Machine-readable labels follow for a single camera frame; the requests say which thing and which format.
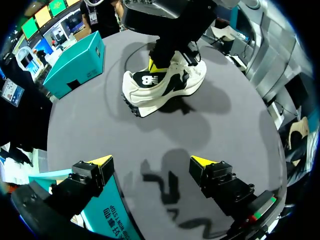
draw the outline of teal box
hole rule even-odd
[[[105,45],[98,31],[64,50],[43,85],[61,99],[103,72]]]

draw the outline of display screen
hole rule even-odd
[[[52,54],[54,51],[52,50],[51,46],[47,42],[45,38],[43,38],[37,46],[35,46],[37,51],[43,50],[45,54]]]
[[[32,60],[31,62],[29,62],[29,64],[25,67],[25,69],[27,71],[29,71],[31,73],[31,75],[35,75],[38,70],[39,70],[39,66],[35,63],[34,60]]]
[[[27,40],[30,39],[38,31],[33,17],[30,18],[25,24],[23,24],[21,28]]]
[[[70,32],[76,32],[84,23],[82,20],[81,12],[78,11],[74,15],[71,15],[65,20],[66,25],[68,26]]]
[[[34,58],[32,57],[32,55],[29,53],[27,56],[25,56],[22,60],[21,63],[22,65],[26,68],[30,62],[32,62]]]
[[[68,4],[68,6],[70,7],[71,5],[79,2],[80,0],[66,0],[66,3]]]
[[[49,3],[49,6],[53,16],[58,15],[59,13],[61,13],[63,10],[66,9],[64,0],[53,0],[52,2]]]
[[[51,19],[47,6],[45,6],[40,11],[38,11],[34,16],[35,16],[36,22],[39,25],[39,28],[41,28]]]

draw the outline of gray circular platform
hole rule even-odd
[[[148,65],[146,44],[155,39],[127,30],[103,40],[104,72],[52,109],[48,167],[68,169],[111,154],[146,240],[219,237],[233,220],[203,196],[188,172],[190,156],[226,161],[255,185],[257,195],[278,190],[283,197],[287,175],[280,137],[246,77],[202,40],[207,74],[200,89],[146,118],[135,117],[121,97],[123,74]]]

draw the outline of shoe sole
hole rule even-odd
[[[134,106],[132,105],[128,99],[125,97],[124,93],[122,93],[122,97],[124,102],[129,106],[129,108],[131,109],[131,112],[139,118],[144,118],[152,113],[154,113],[155,111],[157,111],[158,109],[160,109],[163,105],[166,104],[166,102],[176,96],[190,96],[192,94],[194,94],[201,86],[201,84],[203,83],[205,79],[205,76],[203,76],[203,78],[193,87],[190,87],[188,89],[182,89],[182,90],[178,90],[178,91],[171,91],[169,92],[167,95],[160,97],[159,99],[155,99],[150,101],[149,103],[146,103],[144,106]]]

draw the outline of white sneaker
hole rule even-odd
[[[203,60],[197,66],[176,51],[167,72],[150,73],[148,68],[139,72],[124,73],[123,99],[137,117],[144,118],[161,108],[170,98],[189,96],[201,86],[207,73]]]

